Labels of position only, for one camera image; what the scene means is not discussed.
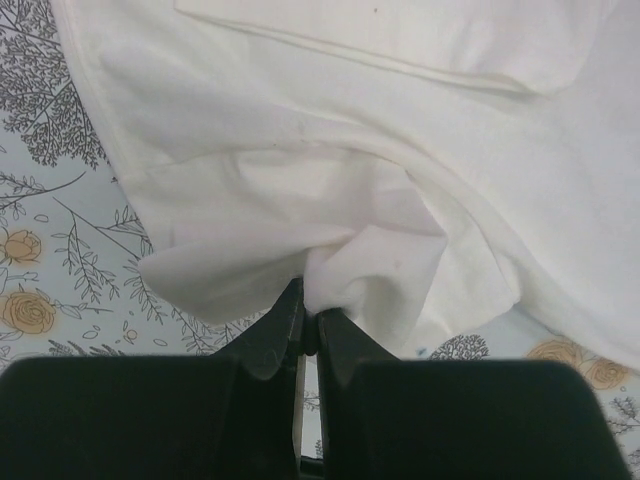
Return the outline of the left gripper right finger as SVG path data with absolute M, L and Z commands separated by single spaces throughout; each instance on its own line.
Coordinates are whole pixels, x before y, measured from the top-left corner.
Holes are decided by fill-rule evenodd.
M 403 361 L 316 318 L 329 479 L 624 479 L 597 399 L 552 361 Z

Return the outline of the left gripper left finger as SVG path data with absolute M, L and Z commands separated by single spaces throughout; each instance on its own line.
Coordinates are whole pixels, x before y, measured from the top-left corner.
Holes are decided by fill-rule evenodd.
M 208 356 L 32 357 L 1 376 L 5 479 L 296 479 L 303 285 Z

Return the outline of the white printed t-shirt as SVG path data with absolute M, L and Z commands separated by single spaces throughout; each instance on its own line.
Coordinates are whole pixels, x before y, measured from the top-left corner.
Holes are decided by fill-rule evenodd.
M 393 353 L 520 307 L 639 365 L 635 1 L 56 1 L 165 301 Z

